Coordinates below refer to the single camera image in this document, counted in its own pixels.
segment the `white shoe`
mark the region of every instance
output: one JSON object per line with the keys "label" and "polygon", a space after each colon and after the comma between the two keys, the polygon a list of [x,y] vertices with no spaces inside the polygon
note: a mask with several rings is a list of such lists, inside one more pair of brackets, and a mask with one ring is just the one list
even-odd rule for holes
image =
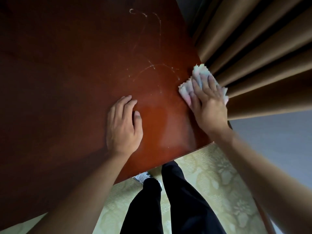
{"label": "white shoe", "polygon": [[134,176],[133,178],[136,179],[138,182],[140,182],[143,185],[143,183],[146,179],[153,178],[153,176],[151,174],[149,174],[148,172],[143,172],[139,175]]}

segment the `towel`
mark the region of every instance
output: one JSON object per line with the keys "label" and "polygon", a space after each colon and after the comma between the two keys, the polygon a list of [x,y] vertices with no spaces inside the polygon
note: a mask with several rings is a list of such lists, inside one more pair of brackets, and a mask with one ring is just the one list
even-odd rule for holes
{"label": "towel", "polygon": [[[200,64],[199,66],[197,66],[196,64],[196,66],[194,66],[193,68],[192,75],[201,89],[202,89],[202,81],[201,81],[200,76],[203,76],[203,78],[206,81],[208,80],[208,77],[210,75],[213,77],[213,75],[210,73],[210,71],[204,64]],[[190,108],[192,106],[190,92],[193,92],[193,91],[194,89],[193,89],[191,78],[189,78],[186,82],[184,82],[183,84],[179,86],[179,93],[181,94],[182,98],[185,100],[185,102],[188,104]],[[226,93],[227,93],[226,87],[222,87],[222,93],[223,93],[224,104],[226,105],[227,102],[229,101],[229,97],[226,96]]]}

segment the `person's left hand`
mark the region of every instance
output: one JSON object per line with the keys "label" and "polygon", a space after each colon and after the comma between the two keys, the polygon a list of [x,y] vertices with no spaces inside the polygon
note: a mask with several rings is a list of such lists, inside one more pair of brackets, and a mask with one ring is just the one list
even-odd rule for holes
{"label": "person's left hand", "polygon": [[108,113],[106,143],[111,153],[130,157],[138,149],[143,137],[138,111],[135,111],[134,126],[132,124],[132,110],[137,102],[131,100],[131,96],[122,97]]}

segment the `brown curtain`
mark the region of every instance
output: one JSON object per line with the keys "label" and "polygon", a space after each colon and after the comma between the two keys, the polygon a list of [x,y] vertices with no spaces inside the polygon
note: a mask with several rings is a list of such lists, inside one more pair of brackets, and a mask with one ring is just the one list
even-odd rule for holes
{"label": "brown curtain", "polygon": [[205,8],[191,35],[229,88],[229,120],[312,109],[312,0],[209,0]]}

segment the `person's left arm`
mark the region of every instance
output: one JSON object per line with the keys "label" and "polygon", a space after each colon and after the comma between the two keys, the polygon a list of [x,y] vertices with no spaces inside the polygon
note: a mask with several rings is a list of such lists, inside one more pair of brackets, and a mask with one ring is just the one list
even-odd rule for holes
{"label": "person's left arm", "polygon": [[29,234],[93,232],[120,170],[142,140],[142,119],[138,111],[135,111],[134,126],[132,124],[132,110],[136,103],[136,100],[131,100],[131,96],[122,97],[115,103],[107,120],[107,159],[55,210],[40,220]]}

